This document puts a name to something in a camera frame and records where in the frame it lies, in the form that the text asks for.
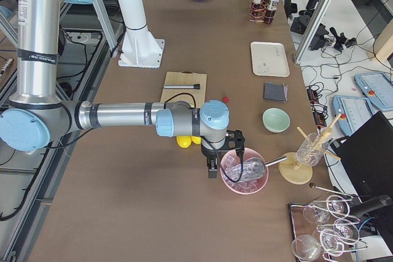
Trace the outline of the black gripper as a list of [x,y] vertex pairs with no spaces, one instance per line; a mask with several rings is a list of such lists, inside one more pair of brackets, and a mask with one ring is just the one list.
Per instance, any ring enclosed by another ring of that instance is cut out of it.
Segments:
[[204,145],[201,146],[201,152],[206,157],[207,167],[208,167],[208,178],[209,179],[216,179],[217,178],[217,167],[219,165],[219,160],[221,159],[224,151],[221,149],[213,150],[210,148],[205,147]]

